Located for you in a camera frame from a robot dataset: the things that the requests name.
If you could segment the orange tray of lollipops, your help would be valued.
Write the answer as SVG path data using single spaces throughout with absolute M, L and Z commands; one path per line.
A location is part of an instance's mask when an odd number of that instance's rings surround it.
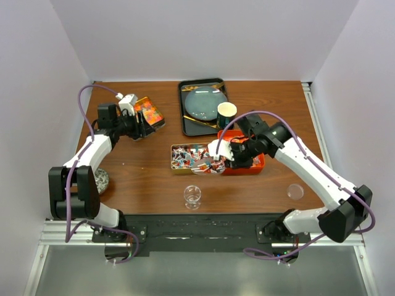
M 223 140 L 229 142 L 232 147 L 236 147 L 238 144 L 242 144 L 247 141 L 248 137 L 246 137 L 240 130 L 230 129 L 225 133 Z M 250 167 L 236 168 L 229 166 L 225 168 L 225 171 L 222 173 L 222 175 L 258 175 L 265 166 L 264 154 L 260 154 L 251 160 L 252 163 Z

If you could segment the gold tin of gummy candies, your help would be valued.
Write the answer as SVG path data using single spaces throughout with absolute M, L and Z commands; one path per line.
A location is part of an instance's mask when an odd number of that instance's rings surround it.
M 134 109 L 141 114 L 141 129 L 144 138 L 165 126 L 164 116 L 149 97 L 138 99 Z

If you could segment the clear plastic scoop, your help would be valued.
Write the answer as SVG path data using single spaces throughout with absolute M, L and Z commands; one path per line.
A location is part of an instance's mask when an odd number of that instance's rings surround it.
M 191 171 L 196 175 L 220 175 L 225 169 L 225 163 L 222 160 L 206 157 L 197 160 L 193 164 Z

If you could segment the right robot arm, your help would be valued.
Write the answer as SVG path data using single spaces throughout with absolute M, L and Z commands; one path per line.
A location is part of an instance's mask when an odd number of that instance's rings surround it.
M 231 144 L 231 168 L 246 168 L 259 154 L 269 155 L 293 171 L 320 198 L 322 208 L 290 209 L 278 218 L 271 233 L 282 242 L 289 242 L 302 232 L 321 232 L 335 242 L 344 242 L 367 218 L 371 226 L 375 217 L 370 209 L 373 193 L 366 186 L 357 187 L 335 173 L 317 158 L 284 121 L 272 126 L 257 114 L 238 117 L 235 123 L 247 137 Z

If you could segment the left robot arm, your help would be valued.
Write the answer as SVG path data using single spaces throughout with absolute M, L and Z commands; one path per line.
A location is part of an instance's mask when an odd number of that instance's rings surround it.
M 67 242 L 77 231 L 71 226 L 72 220 L 105 230 L 114 242 L 127 237 L 128 227 L 123 213 L 99 200 L 94 174 L 122 136 L 140 140 L 147 135 L 145 127 L 146 120 L 141 111 L 121 108 L 117 104 L 101 104 L 81 149 L 64 165 L 49 170 L 51 214 L 66 222 Z

